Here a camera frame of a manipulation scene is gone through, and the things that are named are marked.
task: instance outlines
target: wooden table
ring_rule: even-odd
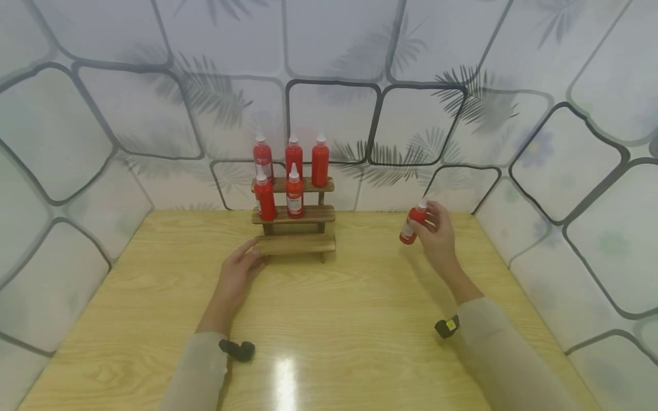
[[[22,409],[155,409],[220,263],[259,234],[250,215],[149,215]],[[454,303],[420,245],[397,239],[404,219],[338,213],[337,251],[326,264],[315,255],[272,257],[234,324],[232,339],[252,341],[257,352],[252,363],[230,366],[223,411],[488,409],[459,360],[459,333],[444,342],[433,330]],[[583,409],[598,409],[476,220],[453,220],[464,269]]]

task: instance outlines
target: bottle label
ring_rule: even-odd
[[[411,228],[411,226],[409,225],[409,219],[407,219],[407,221],[405,222],[405,225],[402,226],[401,234],[402,234],[402,237],[404,237],[405,239],[408,239],[408,240],[411,239],[411,237],[413,236],[413,228]]]
[[[263,167],[263,173],[268,179],[272,177],[272,163],[266,158],[255,158],[256,165]]]
[[[300,195],[294,195],[293,197],[297,198],[291,198],[288,196],[287,204],[288,204],[288,210],[290,211],[290,214],[301,214],[301,205],[302,205],[302,198]]]

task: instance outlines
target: person's right hand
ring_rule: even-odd
[[[427,220],[423,224],[409,220],[409,225],[420,239],[425,256],[439,274],[459,267],[455,253],[455,232],[444,206],[436,201],[428,201]]]

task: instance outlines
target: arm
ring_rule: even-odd
[[[487,299],[461,269],[447,210],[428,203],[428,222],[411,222],[427,259],[450,289],[466,345],[479,368],[494,381],[505,410],[577,410],[561,381],[503,311]]]
[[[228,338],[234,312],[244,300],[248,284],[265,267],[257,250],[248,253],[255,244],[256,240],[248,241],[224,261],[213,296],[183,350],[160,411],[217,409],[227,361],[219,341]]]

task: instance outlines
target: wooden stair rack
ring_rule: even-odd
[[[258,249],[263,255],[285,255],[319,253],[320,261],[326,261],[326,253],[336,250],[336,238],[333,234],[325,233],[326,223],[336,220],[334,207],[324,204],[324,194],[334,190],[334,179],[329,177],[324,187],[315,187],[310,177],[302,179],[304,193],[318,193],[318,204],[304,204],[304,215],[300,218],[290,218],[286,206],[276,207],[276,217],[272,221],[262,221],[258,214],[258,207],[251,213],[251,222],[263,226],[263,233],[258,237]],[[256,179],[251,182],[253,192]],[[286,192],[286,178],[275,177],[272,185],[275,193]],[[288,226],[292,224],[317,224],[317,233],[304,234],[274,234],[274,226]]]

